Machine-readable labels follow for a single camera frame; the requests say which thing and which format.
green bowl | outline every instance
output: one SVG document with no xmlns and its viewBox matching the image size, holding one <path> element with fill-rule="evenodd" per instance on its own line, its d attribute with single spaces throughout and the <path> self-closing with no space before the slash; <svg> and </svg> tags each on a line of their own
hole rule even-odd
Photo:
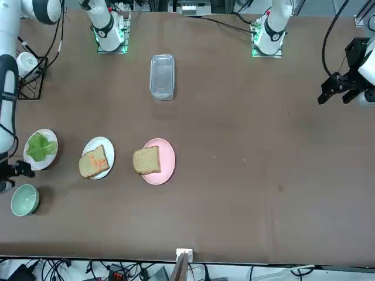
<svg viewBox="0 0 375 281">
<path fill-rule="evenodd" d="M 17 217 L 23 217 L 34 212 L 39 204 L 39 193 L 30 184 L 24 184 L 14 192 L 11 202 L 12 212 Z"/>
</svg>

white cup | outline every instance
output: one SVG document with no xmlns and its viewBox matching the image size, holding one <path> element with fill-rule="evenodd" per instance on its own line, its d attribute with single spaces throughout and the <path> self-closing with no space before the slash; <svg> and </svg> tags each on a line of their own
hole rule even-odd
<svg viewBox="0 0 375 281">
<path fill-rule="evenodd" d="M 26 76 L 30 71 L 37 66 L 38 60 L 35 56 L 28 52 L 23 52 L 17 57 L 18 75 L 22 78 Z M 27 77 L 27 80 L 32 79 L 38 69 L 34 70 L 31 75 Z"/>
</svg>

white plate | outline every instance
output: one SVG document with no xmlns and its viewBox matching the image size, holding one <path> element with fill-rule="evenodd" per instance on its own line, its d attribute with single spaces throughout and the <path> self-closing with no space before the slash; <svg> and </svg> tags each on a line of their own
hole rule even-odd
<svg viewBox="0 0 375 281">
<path fill-rule="evenodd" d="M 97 149 L 100 145 L 103 145 L 104 147 L 104 153 L 107 158 L 108 165 L 110 165 L 110 168 L 104 172 L 101 172 L 100 174 L 97 174 L 94 177 L 91 177 L 90 179 L 92 180 L 99 180 L 105 177 L 110 172 L 115 162 L 115 149 L 113 147 L 113 144 L 109 139 L 103 136 L 98 136 L 89 141 L 83 149 L 82 156 L 91 150 Z"/>
<path fill-rule="evenodd" d="M 26 154 L 26 151 L 28 151 L 28 149 L 29 149 L 29 140 L 36 133 L 40 133 L 41 135 L 45 136 L 48 139 L 49 142 L 50 141 L 55 141 L 57 143 L 56 153 L 54 155 L 47 155 L 46 158 L 45 158 L 45 160 L 44 161 L 40 161 L 40 162 L 35 162 L 29 155 Z M 43 169 L 47 168 L 49 165 L 52 164 L 52 162 L 56 158 L 57 151 L 59 151 L 59 143 L 57 141 L 57 136 L 51 130 L 40 129 L 40 130 L 36 131 L 35 133 L 33 133 L 30 136 L 30 138 L 28 139 L 28 141 L 26 142 L 25 147 L 23 148 L 23 160 L 31 165 L 31 169 L 33 171 L 43 170 Z"/>
</svg>

lettuce leaf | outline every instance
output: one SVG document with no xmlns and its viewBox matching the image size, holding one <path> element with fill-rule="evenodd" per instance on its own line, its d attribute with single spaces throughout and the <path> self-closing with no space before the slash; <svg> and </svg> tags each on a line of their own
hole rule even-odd
<svg viewBox="0 0 375 281">
<path fill-rule="evenodd" d="M 48 139 L 40 133 L 34 134 L 29 142 L 29 149 L 26 154 L 35 162 L 44 161 L 47 155 L 54 155 L 57 151 L 57 142 L 48 141 Z"/>
</svg>

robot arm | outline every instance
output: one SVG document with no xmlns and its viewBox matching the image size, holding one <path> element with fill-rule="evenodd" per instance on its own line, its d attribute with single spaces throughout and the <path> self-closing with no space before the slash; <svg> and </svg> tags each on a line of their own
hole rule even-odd
<svg viewBox="0 0 375 281">
<path fill-rule="evenodd" d="M 375 37 L 354 38 L 345 48 L 349 71 L 343 75 L 333 73 L 322 84 L 318 103 L 326 103 L 333 95 L 344 93 L 342 100 L 348 104 L 354 99 L 361 106 L 375 105 Z"/>
<path fill-rule="evenodd" d="M 116 50 L 125 40 L 121 30 L 124 25 L 123 17 L 114 11 L 110 12 L 105 0 L 78 0 L 78 3 L 87 11 L 103 50 Z"/>
<path fill-rule="evenodd" d="M 285 35 L 285 28 L 293 12 L 291 0 L 272 0 L 272 7 L 261 21 L 261 32 L 255 45 L 267 55 L 279 51 Z"/>
<path fill-rule="evenodd" d="M 8 165 L 8 152 L 16 140 L 15 110 L 18 89 L 16 42 L 20 14 L 52 25 L 62 14 L 60 0 L 0 0 L 0 191 L 9 177 L 20 173 L 32 176 L 26 163 Z"/>
</svg>

